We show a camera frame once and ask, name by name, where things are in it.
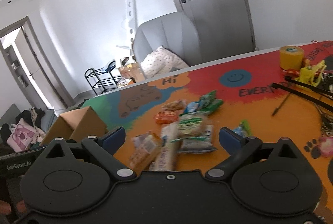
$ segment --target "human hand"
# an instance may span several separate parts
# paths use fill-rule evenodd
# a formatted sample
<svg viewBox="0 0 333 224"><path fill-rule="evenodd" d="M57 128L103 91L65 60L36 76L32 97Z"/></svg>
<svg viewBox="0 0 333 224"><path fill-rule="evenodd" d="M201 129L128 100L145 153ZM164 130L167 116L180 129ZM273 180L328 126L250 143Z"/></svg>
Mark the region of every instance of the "human hand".
<svg viewBox="0 0 333 224"><path fill-rule="evenodd" d="M10 215L11 212L10 204L0 200L0 214Z"/></svg>
<svg viewBox="0 0 333 224"><path fill-rule="evenodd" d="M19 201L16 205L16 208L17 208L17 211L19 211L22 214L27 211L24 201ZM0 200L0 214L10 215L11 212L12 212L12 209L10 207L10 204Z"/></svg>

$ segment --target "blue smiley face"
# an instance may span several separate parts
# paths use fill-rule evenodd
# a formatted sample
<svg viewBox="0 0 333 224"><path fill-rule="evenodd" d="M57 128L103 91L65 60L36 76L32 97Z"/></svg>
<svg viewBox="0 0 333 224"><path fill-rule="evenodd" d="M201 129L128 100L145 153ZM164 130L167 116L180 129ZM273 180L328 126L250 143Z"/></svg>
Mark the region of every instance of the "blue smiley face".
<svg viewBox="0 0 333 224"><path fill-rule="evenodd" d="M241 87L248 84L252 79L250 72L243 69L232 70L220 78L220 83L229 88Z"/></svg>

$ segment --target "gray armchair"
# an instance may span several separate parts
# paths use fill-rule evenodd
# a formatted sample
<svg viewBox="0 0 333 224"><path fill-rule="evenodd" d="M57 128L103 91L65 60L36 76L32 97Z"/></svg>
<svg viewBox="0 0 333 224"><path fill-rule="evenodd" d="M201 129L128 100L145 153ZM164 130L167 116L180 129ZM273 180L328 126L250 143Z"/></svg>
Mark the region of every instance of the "gray armchair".
<svg viewBox="0 0 333 224"><path fill-rule="evenodd" d="M133 44L136 61L144 61L161 45L189 66L203 63L198 32L184 12L163 15L139 26Z"/></svg>

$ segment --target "cardboard box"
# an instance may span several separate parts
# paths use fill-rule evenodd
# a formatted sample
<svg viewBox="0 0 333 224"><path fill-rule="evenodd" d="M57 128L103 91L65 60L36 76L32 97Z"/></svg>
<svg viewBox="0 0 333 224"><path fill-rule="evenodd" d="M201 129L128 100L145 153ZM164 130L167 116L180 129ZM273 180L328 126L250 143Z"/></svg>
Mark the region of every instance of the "cardboard box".
<svg viewBox="0 0 333 224"><path fill-rule="evenodd" d="M124 78L134 78L135 82L138 83L140 81L144 81L144 75L138 63L131 63L126 66L122 66L118 68L120 74Z"/></svg>
<svg viewBox="0 0 333 224"><path fill-rule="evenodd" d="M95 135L102 137L108 132L106 124L91 107L76 109L61 114L47 132L40 145L49 144L54 138L74 139L80 142Z"/></svg>

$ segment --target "gray door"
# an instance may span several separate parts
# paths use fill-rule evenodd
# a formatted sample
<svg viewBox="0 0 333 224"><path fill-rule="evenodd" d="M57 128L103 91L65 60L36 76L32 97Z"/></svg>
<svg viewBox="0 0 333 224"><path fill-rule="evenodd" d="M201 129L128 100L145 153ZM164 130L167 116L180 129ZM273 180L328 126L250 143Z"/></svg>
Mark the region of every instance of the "gray door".
<svg viewBox="0 0 333 224"><path fill-rule="evenodd" d="M180 2L198 30L205 62L254 51L244 0Z"/></svg>

